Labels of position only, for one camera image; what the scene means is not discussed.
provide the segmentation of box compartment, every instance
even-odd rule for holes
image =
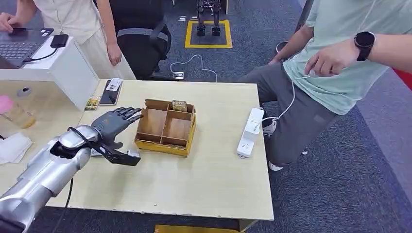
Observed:
[[[143,150],[188,156],[196,128],[195,108],[188,112],[172,110],[171,101],[146,100],[144,116],[137,128],[136,145]]]

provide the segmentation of humanoid robot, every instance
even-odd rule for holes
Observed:
[[[205,18],[207,12],[210,10],[213,13],[213,28],[212,35],[220,36],[219,14],[221,10],[221,0],[198,0],[197,13],[199,25],[197,26],[197,36],[204,36],[206,34]]]
[[[122,147],[122,143],[115,143],[115,138],[143,117],[135,116],[140,111],[118,108],[103,114],[90,126],[70,127],[50,140],[27,164],[17,183],[0,197],[0,233],[27,232],[49,199],[57,197],[76,172],[87,164],[91,149],[113,164],[135,166],[140,157],[115,150]]]

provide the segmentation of smartwatch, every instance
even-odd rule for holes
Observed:
[[[358,33],[355,36],[355,46],[360,50],[357,61],[363,62],[368,59],[375,43],[375,35],[371,32]]]

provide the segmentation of light wood tabletop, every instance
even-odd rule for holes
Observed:
[[[95,95],[103,93],[105,83],[100,82]],[[246,219],[243,230],[255,219],[274,219],[263,136],[251,158],[240,159],[236,153],[251,109],[259,107],[255,84],[124,81],[116,106],[85,112],[79,124],[89,125],[118,107],[142,108],[145,99],[183,100],[195,106],[197,126],[188,158],[142,150],[137,166],[121,166],[93,157],[74,177],[69,207]],[[62,133],[67,123],[60,124]],[[118,135],[122,152],[136,147],[137,126]],[[3,167],[0,171],[2,177],[11,173],[8,180],[19,173]],[[4,192],[15,180],[0,181]],[[48,205],[64,206],[67,194],[68,185]]]
[[[17,98],[17,91],[27,87],[32,93]],[[83,111],[79,111],[54,82],[0,80],[0,95],[17,100],[36,118],[33,126],[22,130],[0,116],[0,134],[10,136],[22,132],[33,141],[20,163],[0,165],[0,193],[3,194],[16,183],[16,178],[24,171],[30,158],[51,139],[67,131],[68,127],[76,126]]]

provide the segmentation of woman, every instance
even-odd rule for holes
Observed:
[[[13,32],[40,10],[45,28],[73,36],[101,79],[135,79],[117,44],[109,0],[17,0],[16,15],[0,15],[0,31]]]

